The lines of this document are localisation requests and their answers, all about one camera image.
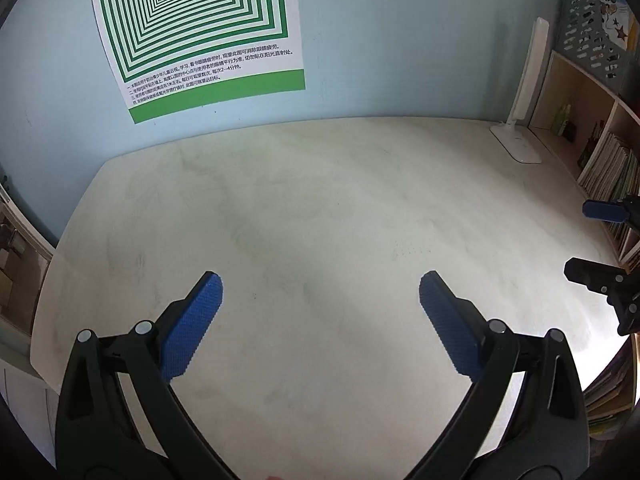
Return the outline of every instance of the black clamp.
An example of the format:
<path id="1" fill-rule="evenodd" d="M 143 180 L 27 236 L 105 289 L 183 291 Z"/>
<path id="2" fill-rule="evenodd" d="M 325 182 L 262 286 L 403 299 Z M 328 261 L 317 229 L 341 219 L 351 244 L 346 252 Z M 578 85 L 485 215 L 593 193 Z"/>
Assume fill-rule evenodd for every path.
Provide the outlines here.
<path id="1" fill-rule="evenodd" d="M 564 265 L 564 275 L 570 282 L 607 297 L 618 317 L 619 335 L 640 332 L 640 267 L 627 274 L 619 267 L 571 258 Z"/>
<path id="2" fill-rule="evenodd" d="M 167 339 L 175 326 L 184 325 L 194 302 L 206 296 L 201 291 L 210 276 L 205 274 L 187 298 L 172 303 L 155 323 L 143 320 L 119 336 L 98 337 L 91 330 L 78 334 L 56 422 L 56 461 L 63 478 L 238 480 L 169 386 L 175 371 L 164 374 L 174 358 L 167 355 Z M 564 334 L 557 329 L 544 337 L 515 334 L 501 320 L 487 321 L 473 303 L 456 298 L 436 272 L 423 277 L 420 301 L 455 367 L 471 377 L 472 385 L 406 480 L 577 478 L 588 465 L 587 419 Z M 180 370 L 188 359 L 182 359 Z M 476 458 L 515 372 L 526 374 L 500 446 Z M 167 458 L 142 443 L 118 373 L 130 375 Z"/>
<path id="3" fill-rule="evenodd" d="M 633 231 L 640 233 L 640 196 L 630 194 L 615 202 L 586 200 L 582 204 L 582 214 L 594 220 L 625 223 Z"/>

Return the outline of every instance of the green stripe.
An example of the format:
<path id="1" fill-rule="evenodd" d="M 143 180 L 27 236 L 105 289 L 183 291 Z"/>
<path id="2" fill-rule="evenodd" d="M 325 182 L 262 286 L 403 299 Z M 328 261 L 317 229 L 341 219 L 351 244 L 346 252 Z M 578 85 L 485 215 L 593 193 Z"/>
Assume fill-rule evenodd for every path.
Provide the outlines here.
<path id="1" fill-rule="evenodd" d="M 175 94 L 167 95 L 130 108 L 133 122 L 141 123 L 188 108 L 204 106 L 221 101 L 230 101 L 254 95 L 273 94 L 305 89 L 305 71 L 287 70 L 268 74 L 249 75 L 196 86 Z"/>
<path id="2" fill-rule="evenodd" d="M 235 10 L 229 9 L 230 6 L 225 4 L 200 4 L 193 6 L 196 9 L 191 7 L 187 12 L 183 12 L 181 19 L 176 20 L 171 11 L 167 13 L 168 9 L 151 10 L 148 7 L 148 0 L 100 0 L 107 34 L 123 81 L 129 82 L 153 70 L 190 57 L 196 57 L 199 54 L 288 37 L 284 0 L 255 0 L 258 17 L 249 19 L 245 17 L 251 15 L 254 1 L 246 0 L 245 6 L 249 7 L 248 11 L 242 9 L 244 2 L 240 3 L 240 9 Z M 263 4 L 267 13 L 266 20 L 262 13 Z M 147 23 L 146 19 L 149 18 L 149 15 L 145 16 L 145 14 L 148 12 L 158 15 L 158 17 L 162 16 L 162 20 L 156 21 L 152 18 L 155 23 Z M 274 19 L 276 16 L 279 18 L 280 27 L 276 26 Z M 171 25 L 174 25 L 173 33 L 180 30 L 181 37 L 179 39 L 167 36 L 165 27 L 171 27 Z M 193 32 L 202 26 L 206 29 Z M 230 28 L 239 28 L 239 30 L 229 30 Z M 249 34 L 252 37 L 242 40 L 235 38 L 241 34 Z M 188 54 L 185 52 L 185 50 L 194 47 L 198 49 L 197 52 Z"/>

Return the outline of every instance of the wooden bookshelf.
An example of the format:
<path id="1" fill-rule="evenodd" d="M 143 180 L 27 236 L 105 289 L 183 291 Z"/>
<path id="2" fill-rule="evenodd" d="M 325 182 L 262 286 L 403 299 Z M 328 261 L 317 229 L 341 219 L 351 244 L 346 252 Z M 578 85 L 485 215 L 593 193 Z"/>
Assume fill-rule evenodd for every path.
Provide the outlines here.
<path id="1" fill-rule="evenodd" d="M 574 142 L 569 142 L 564 137 L 558 137 L 551 132 L 556 112 L 565 104 L 572 106 L 570 121 L 576 126 Z M 582 169 L 578 166 L 578 160 L 590 138 L 594 125 L 600 121 L 604 122 L 600 140 Z M 553 51 L 551 54 L 542 91 L 529 122 L 529 129 L 574 178 L 585 199 L 590 197 L 580 183 L 584 180 L 586 172 L 594 166 L 594 160 L 608 133 L 615 134 L 640 160 L 640 118 L 638 115 L 594 76 L 559 52 Z M 603 222 L 600 224 L 618 264 L 629 271 L 626 264 L 620 264 L 620 252 L 611 232 Z M 640 336 L 632 335 L 631 343 L 633 385 L 629 395 L 632 396 L 635 404 L 640 400 L 640 380 L 638 378 Z"/>
<path id="2" fill-rule="evenodd" d="M 631 335 L 598 377 L 584 390 L 591 459 L 600 455 L 628 421 L 636 401 L 638 346 Z"/>

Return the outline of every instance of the blue gripper pad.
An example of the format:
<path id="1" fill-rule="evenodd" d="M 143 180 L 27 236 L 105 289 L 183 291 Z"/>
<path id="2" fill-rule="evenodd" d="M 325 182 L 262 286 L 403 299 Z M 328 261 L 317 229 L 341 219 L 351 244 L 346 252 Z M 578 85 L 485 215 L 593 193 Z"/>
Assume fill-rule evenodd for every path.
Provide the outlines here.
<path id="1" fill-rule="evenodd" d="M 482 315 L 470 301 L 456 298 L 435 270 L 420 280 L 420 303 L 456 371 L 475 383 L 482 374 L 478 337 Z"/>
<path id="2" fill-rule="evenodd" d="M 622 222 L 629 220 L 629 211 L 623 205 L 598 200 L 587 200 L 582 204 L 582 214 L 587 218 L 615 224 L 622 224 Z"/>
<path id="3" fill-rule="evenodd" d="M 200 341 L 222 304 L 222 280 L 211 274 L 165 338 L 160 375 L 165 383 L 185 373 Z"/>

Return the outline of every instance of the blue clamp handle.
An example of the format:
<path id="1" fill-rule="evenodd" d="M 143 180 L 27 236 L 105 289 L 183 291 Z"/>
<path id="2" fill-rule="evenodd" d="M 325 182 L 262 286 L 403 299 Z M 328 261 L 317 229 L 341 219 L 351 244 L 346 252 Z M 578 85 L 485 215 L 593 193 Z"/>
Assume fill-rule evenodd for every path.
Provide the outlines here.
<path id="1" fill-rule="evenodd" d="M 582 214 L 587 218 L 615 224 L 622 224 L 630 217 L 629 211 L 622 204 L 600 202 L 599 200 L 587 200 L 582 204 Z"/>

